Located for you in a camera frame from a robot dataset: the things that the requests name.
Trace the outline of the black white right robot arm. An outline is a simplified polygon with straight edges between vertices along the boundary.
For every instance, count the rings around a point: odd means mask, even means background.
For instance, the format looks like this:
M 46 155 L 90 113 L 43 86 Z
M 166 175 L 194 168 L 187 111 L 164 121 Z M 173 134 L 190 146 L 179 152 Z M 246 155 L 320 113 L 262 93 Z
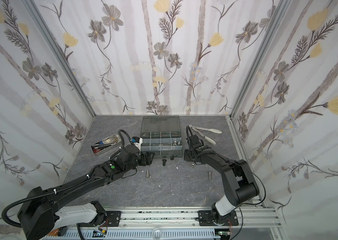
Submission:
M 259 206 L 264 202 L 249 202 L 259 196 L 260 189 L 256 182 L 259 177 L 250 170 L 246 161 L 234 161 L 218 154 L 193 133 L 191 125 L 186 127 L 186 134 L 189 148 L 184 151 L 184 160 L 215 169 L 221 175 L 224 188 L 224 196 L 212 205 L 210 218 L 200 218 L 200 221 L 222 226 L 242 205 Z

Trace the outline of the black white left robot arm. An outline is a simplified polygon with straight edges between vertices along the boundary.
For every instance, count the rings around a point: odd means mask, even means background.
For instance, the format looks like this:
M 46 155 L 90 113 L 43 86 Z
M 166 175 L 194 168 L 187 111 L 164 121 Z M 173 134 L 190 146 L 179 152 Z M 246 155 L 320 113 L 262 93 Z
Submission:
M 28 240 L 39 240 L 61 226 L 63 217 L 59 211 L 84 194 L 126 178 L 130 170 L 152 164 L 155 153 L 141 151 L 141 138 L 121 140 L 121 147 L 102 164 L 95 165 L 84 176 L 66 184 L 43 190 L 34 188 L 24 199 L 6 206 L 2 220 L 21 228 Z

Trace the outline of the green plastic organizer box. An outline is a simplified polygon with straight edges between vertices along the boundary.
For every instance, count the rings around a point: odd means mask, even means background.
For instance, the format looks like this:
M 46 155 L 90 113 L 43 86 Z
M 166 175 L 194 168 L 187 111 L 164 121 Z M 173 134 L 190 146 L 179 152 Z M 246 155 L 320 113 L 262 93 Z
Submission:
M 144 116 L 140 137 L 141 151 L 157 157 L 181 158 L 183 156 L 180 117 Z

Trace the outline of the metal tray with tools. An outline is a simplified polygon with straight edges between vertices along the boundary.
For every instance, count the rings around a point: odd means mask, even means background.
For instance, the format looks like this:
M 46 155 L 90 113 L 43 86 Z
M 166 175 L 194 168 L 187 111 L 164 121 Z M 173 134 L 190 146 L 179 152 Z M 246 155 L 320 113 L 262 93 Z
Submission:
M 94 155 L 100 155 L 111 149 L 121 145 L 121 137 L 119 134 L 113 134 L 91 145 L 91 150 Z

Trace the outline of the aluminium rail frame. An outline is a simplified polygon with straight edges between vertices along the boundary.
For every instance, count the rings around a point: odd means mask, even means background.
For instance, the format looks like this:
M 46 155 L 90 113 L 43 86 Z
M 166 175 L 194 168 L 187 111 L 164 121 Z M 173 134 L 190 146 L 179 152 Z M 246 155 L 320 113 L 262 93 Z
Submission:
M 69 224 L 45 240 L 286 240 L 272 208 L 241 207 L 224 224 L 207 207 L 113 207 L 101 227 Z

